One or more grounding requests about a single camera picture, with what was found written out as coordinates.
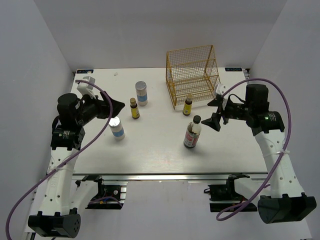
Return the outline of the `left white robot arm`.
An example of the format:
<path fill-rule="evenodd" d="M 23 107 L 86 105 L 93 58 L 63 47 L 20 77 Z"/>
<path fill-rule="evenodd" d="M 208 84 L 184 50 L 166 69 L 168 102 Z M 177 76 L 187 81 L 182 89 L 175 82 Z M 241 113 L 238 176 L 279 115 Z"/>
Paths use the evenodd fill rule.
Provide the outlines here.
<path fill-rule="evenodd" d="M 96 177 L 86 180 L 70 196 L 72 177 L 78 155 L 84 150 L 84 126 L 91 120 L 116 117 L 125 103 L 114 100 L 103 91 L 102 99 L 93 93 L 78 98 L 74 93 L 57 100 L 57 125 L 52 128 L 51 159 L 46 190 L 37 214 L 28 217 L 27 225 L 42 237 L 75 238 L 81 226 L 81 211 L 93 198 L 105 196 L 106 187 Z"/>

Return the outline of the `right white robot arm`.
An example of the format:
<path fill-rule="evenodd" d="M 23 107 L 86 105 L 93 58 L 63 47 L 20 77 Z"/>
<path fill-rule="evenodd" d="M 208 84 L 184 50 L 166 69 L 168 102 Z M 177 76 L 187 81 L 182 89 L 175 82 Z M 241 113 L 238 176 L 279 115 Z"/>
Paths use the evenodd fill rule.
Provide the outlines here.
<path fill-rule="evenodd" d="M 268 175 L 262 184 L 253 181 L 248 175 L 233 174 L 226 181 L 226 195 L 236 200 L 240 196 L 246 201 L 233 206 L 235 211 L 253 204 L 266 224 L 299 222 L 317 206 L 313 196 L 307 196 L 293 169 L 286 140 L 282 117 L 277 111 L 269 110 L 267 86 L 248 84 L 245 99 L 239 103 L 231 100 L 227 88 L 218 84 L 215 98 L 208 103 L 217 111 L 211 118 L 201 123 L 215 131 L 220 131 L 220 123 L 230 119 L 245 121 L 251 128 L 261 150 Z"/>

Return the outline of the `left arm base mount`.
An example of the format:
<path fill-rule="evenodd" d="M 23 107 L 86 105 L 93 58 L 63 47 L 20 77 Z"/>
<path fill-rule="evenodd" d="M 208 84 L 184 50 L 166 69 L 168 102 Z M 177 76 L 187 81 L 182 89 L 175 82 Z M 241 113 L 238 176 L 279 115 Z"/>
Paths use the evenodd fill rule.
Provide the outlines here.
<path fill-rule="evenodd" d="M 125 198 L 124 185 L 106 184 L 101 175 L 91 174 L 85 175 L 81 180 L 76 180 L 76 190 L 78 190 L 84 182 L 94 182 L 97 184 L 97 194 L 89 201 L 86 209 L 88 210 L 121 210 Z"/>

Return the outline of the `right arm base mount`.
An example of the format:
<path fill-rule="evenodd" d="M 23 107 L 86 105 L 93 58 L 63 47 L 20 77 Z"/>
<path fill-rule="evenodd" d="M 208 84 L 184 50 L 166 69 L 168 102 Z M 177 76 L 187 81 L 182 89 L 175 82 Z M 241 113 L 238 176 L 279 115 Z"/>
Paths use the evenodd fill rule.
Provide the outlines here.
<path fill-rule="evenodd" d="M 251 180 L 251 177 L 244 173 L 231 174 L 228 176 L 225 183 L 210 184 L 203 190 L 204 194 L 209 195 L 211 213 L 218 213 L 225 208 L 247 201 L 247 198 L 235 191 L 235 180 L 242 178 Z"/>

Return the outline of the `dark sauce bottle red label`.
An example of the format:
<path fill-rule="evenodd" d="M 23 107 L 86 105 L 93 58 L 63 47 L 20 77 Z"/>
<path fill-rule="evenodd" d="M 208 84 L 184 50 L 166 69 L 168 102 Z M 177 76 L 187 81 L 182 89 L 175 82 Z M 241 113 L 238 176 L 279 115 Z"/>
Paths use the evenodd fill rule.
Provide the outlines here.
<path fill-rule="evenodd" d="M 194 148 L 199 140 L 201 134 L 201 117 L 199 115 L 195 115 L 187 126 L 185 137 L 183 144 L 186 148 L 191 149 Z"/>

